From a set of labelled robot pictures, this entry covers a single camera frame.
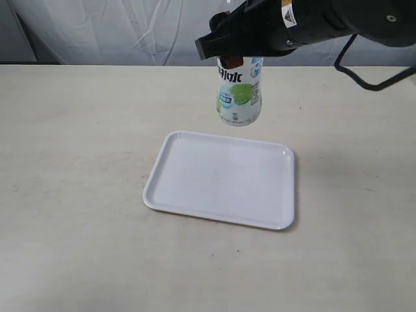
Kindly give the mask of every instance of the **white tray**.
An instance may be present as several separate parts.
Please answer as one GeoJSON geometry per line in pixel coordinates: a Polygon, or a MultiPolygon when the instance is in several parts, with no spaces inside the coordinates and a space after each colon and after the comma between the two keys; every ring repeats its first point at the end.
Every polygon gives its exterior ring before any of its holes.
{"type": "Polygon", "coordinates": [[[275,143],[174,132],[143,200],[159,211],[285,229],[294,220],[294,153],[275,143]]]}

